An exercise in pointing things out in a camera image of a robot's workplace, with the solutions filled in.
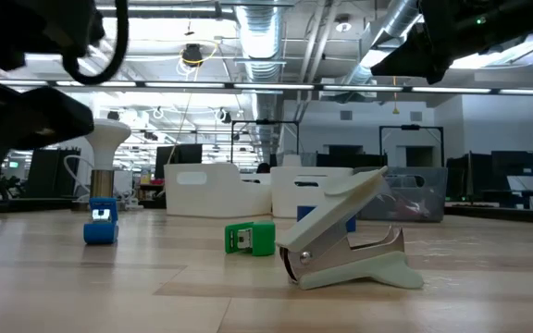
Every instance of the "table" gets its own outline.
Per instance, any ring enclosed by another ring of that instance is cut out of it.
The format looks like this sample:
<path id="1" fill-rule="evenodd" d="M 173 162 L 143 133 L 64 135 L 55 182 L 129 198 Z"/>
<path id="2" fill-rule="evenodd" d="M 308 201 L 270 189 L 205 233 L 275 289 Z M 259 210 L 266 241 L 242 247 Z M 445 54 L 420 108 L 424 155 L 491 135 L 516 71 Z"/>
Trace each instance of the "table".
<path id="1" fill-rule="evenodd" d="M 301 291 L 276 255 L 224 254 L 223 228 L 248 219 L 121 213 L 118 244 L 102 247 L 84 246 L 86 219 L 0 215 L 0 332 L 533 332 L 533 224 L 400 223 L 422 290 Z M 295 223 L 275 222 L 278 235 Z M 350 240 L 387 226 L 359 221 Z"/>

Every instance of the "green object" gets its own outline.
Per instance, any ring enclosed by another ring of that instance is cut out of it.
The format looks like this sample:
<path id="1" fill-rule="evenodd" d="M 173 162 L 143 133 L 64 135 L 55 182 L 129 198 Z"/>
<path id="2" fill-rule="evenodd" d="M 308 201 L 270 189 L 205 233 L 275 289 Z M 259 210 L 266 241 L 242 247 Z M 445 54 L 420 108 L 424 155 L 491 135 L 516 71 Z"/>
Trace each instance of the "green object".
<path id="1" fill-rule="evenodd" d="M 253 256 L 275 253 L 275 223 L 247 222 L 226 226 L 226 253 L 246 251 Z"/>

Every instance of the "black cable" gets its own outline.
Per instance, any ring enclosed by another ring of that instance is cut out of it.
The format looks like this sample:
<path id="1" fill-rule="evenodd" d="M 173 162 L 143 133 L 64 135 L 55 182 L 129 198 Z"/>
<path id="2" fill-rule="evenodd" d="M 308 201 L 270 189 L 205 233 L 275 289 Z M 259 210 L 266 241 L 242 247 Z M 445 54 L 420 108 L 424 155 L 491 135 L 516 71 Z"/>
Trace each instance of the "black cable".
<path id="1" fill-rule="evenodd" d="M 63 68 L 75 81 L 85 85 L 97 85 L 112 79 L 122 65 L 129 45 L 129 1 L 115 0 L 117 8 L 117 44 L 108 66 L 99 74 L 87 76 L 80 73 L 78 58 L 63 55 Z"/>

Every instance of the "ceiling pipe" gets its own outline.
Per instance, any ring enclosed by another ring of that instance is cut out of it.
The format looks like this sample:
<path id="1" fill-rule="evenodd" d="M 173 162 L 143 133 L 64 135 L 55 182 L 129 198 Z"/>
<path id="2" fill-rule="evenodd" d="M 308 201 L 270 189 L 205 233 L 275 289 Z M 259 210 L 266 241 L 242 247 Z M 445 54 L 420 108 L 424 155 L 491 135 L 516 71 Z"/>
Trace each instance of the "ceiling pipe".
<path id="1" fill-rule="evenodd" d="M 418 0 L 392 0 L 388 14 L 381 19 L 381 25 L 376 22 L 369 23 L 364 31 L 361 43 L 364 59 L 372 46 L 405 35 L 419 17 Z M 344 78 L 342 84 L 366 84 L 372 77 L 371 70 L 361 66 L 360 62 Z"/>
<path id="2" fill-rule="evenodd" d="M 322 54 L 324 53 L 324 48 L 332 30 L 332 25 L 334 24 L 334 19 L 337 17 L 337 10 L 341 5 L 341 0 L 333 0 L 332 5 L 330 6 L 330 11 L 328 12 L 326 26 L 322 31 L 322 36 L 320 36 L 320 41 L 318 42 L 318 48 L 316 49 L 316 55 L 314 55 L 314 63 L 310 68 L 310 75 L 307 77 L 307 82 L 311 83 L 314 81 L 316 72 L 318 71 L 318 66 L 320 65 L 320 60 L 322 59 Z"/>
<path id="3" fill-rule="evenodd" d="M 105 18 L 115 18 L 117 10 L 114 6 L 98 6 L 98 11 Z M 131 19 L 216 19 L 236 20 L 232 6 L 221 6 L 218 2 L 215 6 L 196 5 L 192 3 L 186 6 L 165 6 L 161 4 L 144 4 L 129 6 Z"/>
<path id="4" fill-rule="evenodd" d="M 322 60 L 322 54 L 324 54 L 324 48 L 326 47 L 326 43 L 328 41 L 328 36 L 330 35 L 330 31 L 332 30 L 332 25 L 334 24 L 334 19 L 337 17 L 337 10 L 339 9 L 340 5 L 341 0 L 332 1 L 332 5 L 330 6 L 330 10 L 328 11 L 326 25 L 324 26 L 324 30 L 322 31 L 322 35 L 320 36 L 320 40 L 318 41 L 318 48 L 316 49 L 316 54 L 314 55 L 314 62 L 312 63 L 312 67 L 310 68 L 310 75 L 307 77 L 307 83 L 314 82 L 316 72 L 318 71 L 318 67 L 320 66 L 320 60 Z M 298 104 L 298 110 L 301 111 L 299 112 L 299 116 L 297 110 L 295 112 L 295 115 L 298 116 L 296 118 L 297 121 L 302 122 L 302 120 L 304 119 L 305 111 L 307 110 L 307 107 L 309 106 L 311 101 L 312 93 L 309 92 L 305 101 Z"/>
<path id="5" fill-rule="evenodd" d="M 237 6 L 234 12 L 240 24 L 240 44 L 244 57 L 263 60 L 280 60 L 283 9 L 273 6 Z M 248 81 L 256 83 L 279 82 L 280 63 L 244 63 Z M 254 118 L 279 120 L 282 97 L 276 94 L 253 93 Z M 272 128 L 257 126 L 256 138 L 263 146 L 263 160 L 270 155 Z"/>
<path id="6" fill-rule="evenodd" d="M 324 14 L 324 6 L 326 5 L 326 0 L 318 0 L 316 4 L 316 12 L 314 13 L 314 25 L 312 31 L 307 39 L 307 46 L 305 47 L 304 61 L 302 62 L 302 69 L 300 70 L 300 77 L 298 82 L 303 82 L 305 78 L 305 73 L 307 72 L 307 67 L 310 63 L 310 58 L 312 57 L 312 51 L 314 51 L 314 45 L 316 44 L 316 37 L 318 35 L 318 30 L 320 22 L 322 21 L 322 15 Z"/>

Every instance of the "white lamp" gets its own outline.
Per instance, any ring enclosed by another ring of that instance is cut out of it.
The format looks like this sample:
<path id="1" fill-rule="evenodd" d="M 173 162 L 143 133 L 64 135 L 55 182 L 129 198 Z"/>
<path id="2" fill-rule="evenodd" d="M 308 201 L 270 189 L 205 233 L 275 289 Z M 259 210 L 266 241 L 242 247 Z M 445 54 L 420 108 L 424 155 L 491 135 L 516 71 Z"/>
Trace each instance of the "white lamp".
<path id="1" fill-rule="evenodd" d="M 118 146 L 130 136 L 130 128 L 120 121 L 95 119 L 94 130 L 85 136 L 93 149 L 90 197 L 112 197 L 114 170 L 112 161 Z"/>

